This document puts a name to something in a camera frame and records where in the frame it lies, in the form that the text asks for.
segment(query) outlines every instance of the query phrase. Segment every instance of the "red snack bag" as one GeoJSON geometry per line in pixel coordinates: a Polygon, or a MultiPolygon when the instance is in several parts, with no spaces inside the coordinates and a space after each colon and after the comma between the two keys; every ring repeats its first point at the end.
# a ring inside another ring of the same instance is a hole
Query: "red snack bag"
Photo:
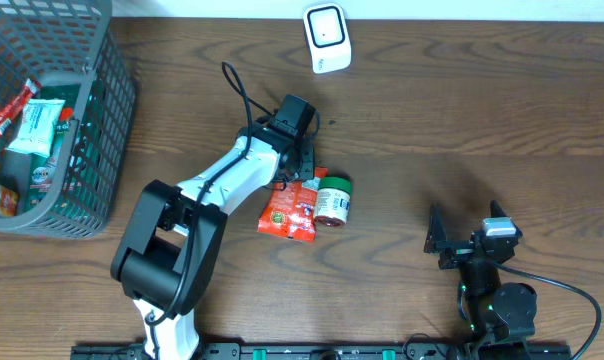
{"type": "Polygon", "coordinates": [[[26,83],[24,84],[24,88],[17,94],[10,103],[4,106],[0,110],[0,137],[4,134],[4,131],[11,125],[11,121],[15,119],[16,116],[22,111],[24,105],[31,100],[33,95],[35,95],[42,85],[40,83],[33,81],[31,79],[26,79],[26,83]]]}
{"type": "Polygon", "coordinates": [[[58,119],[58,123],[61,121],[67,121],[73,117],[73,108],[63,108],[62,112],[60,112],[60,118],[58,119]]]}
{"type": "Polygon", "coordinates": [[[313,180],[289,183],[283,191],[273,190],[269,204],[260,217],[258,232],[313,242],[313,209],[318,185],[328,172],[328,168],[316,167],[313,180]]]}

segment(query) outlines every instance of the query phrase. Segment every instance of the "wood grain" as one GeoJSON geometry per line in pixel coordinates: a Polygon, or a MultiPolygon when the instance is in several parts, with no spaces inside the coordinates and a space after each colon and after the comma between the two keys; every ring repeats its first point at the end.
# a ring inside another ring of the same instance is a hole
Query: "wood grain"
{"type": "MultiPolygon", "coordinates": [[[[433,202],[466,239],[499,200],[525,234],[509,264],[589,291],[604,312],[604,24],[351,21],[351,66],[322,76],[299,21],[116,19],[112,29],[141,92],[110,225],[82,241],[0,234],[0,359],[63,359],[76,343],[143,336],[109,264],[144,185],[194,176],[242,126],[221,60],[269,108],[287,93],[317,107],[318,160],[353,177],[354,197],[348,226],[306,245],[256,233],[269,194],[253,194],[228,223],[198,307],[202,333],[464,334],[457,273],[422,253],[433,202]]],[[[588,302],[531,284],[535,339],[577,350],[588,302]]],[[[604,322],[584,358],[604,359],[604,322]]]]}

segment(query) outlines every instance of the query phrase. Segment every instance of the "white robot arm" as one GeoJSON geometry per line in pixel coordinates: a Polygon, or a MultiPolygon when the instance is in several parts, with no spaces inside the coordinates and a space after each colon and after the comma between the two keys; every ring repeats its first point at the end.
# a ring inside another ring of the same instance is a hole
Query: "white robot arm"
{"type": "Polygon", "coordinates": [[[145,187],[111,276],[145,320],[147,356],[191,358],[199,344],[193,309],[213,273],[227,217],[274,178],[313,178],[313,147],[304,134],[315,115],[308,102],[287,95],[275,116],[240,130],[231,151],[200,175],[145,187]],[[191,246],[162,240],[158,228],[187,236],[191,246]]]}

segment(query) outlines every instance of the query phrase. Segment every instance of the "wire basket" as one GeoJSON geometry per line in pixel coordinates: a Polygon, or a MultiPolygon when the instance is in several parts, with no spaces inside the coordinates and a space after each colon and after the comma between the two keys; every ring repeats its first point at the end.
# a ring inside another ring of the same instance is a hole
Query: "wire basket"
{"type": "Polygon", "coordinates": [[[28,211],[35,155],[5,151],[10,134],[0,138],[0,184],[20,196],[18,214],[0,218],[2,232],[80,238],[106,225],[136,97],[108,29],[111,8],[103,0],[0,0],[0,108],[27,78],[79,86],[48,194],[28,211]]]}

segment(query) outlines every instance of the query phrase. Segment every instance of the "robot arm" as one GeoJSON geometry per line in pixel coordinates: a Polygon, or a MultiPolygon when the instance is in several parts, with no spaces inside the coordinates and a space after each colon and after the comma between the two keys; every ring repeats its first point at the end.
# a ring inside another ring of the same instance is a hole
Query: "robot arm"
{"type": "Polygon", "coordinates": [[[490,209],[491,217],[482,221],[482,228],[472,232],[469,241],[450,241],[437,208],[431,208],[424,252],[440,254],[440,269],[458,269],[460,272],[458,311],[464,320],[470,322],[472,331],[470,341],[450,347],[446,358],[579,359],[600,328],[602,311],[599,304],[591,295],[572,285],[503,265],[515,256],[514,248],[519,244],[522,231],[497,202],[492,201],[490,209]],[[591,302],[596,313],[595,325],[587,341],[573,356],[568,346],[531,346],[527,343],[527,338],[535,334],[536,292],[523,283],[502,284],[498,269],[559,286],[591,302]],[[462,306],[463,297],[466,311],[462,306]]]}
{"type": "Polygon", "coordinates": [[[122,283],[143,318],[150,314],[159,318],[177,296],[165,321],[156,326],[145,323],[149,357],[191,358],[199,343],[193,309],[213,274],[228,215],[278,176],[313,178],[313,148],[304,133],[314,115],[306,101],[287,95],[275,116],[261,119],[265,125],[256,124],[252,134],[241,129],[233,149],[200,175],[177,186],[155,180],[145,187],[111,264],[111,276],[122,283]],[[249,136],[249,151],[238,161],[249,136]],[[205,182],[230,164],[201,194],[205,182]],[[193,216],[197,216],[194,227],[193,216]],[[158,228],[185,236],[197,231],[190,258],[184,248],[161,239],[158,228]],[[178,291],[185,261],[189,261],[186,280],[178,291]]]}

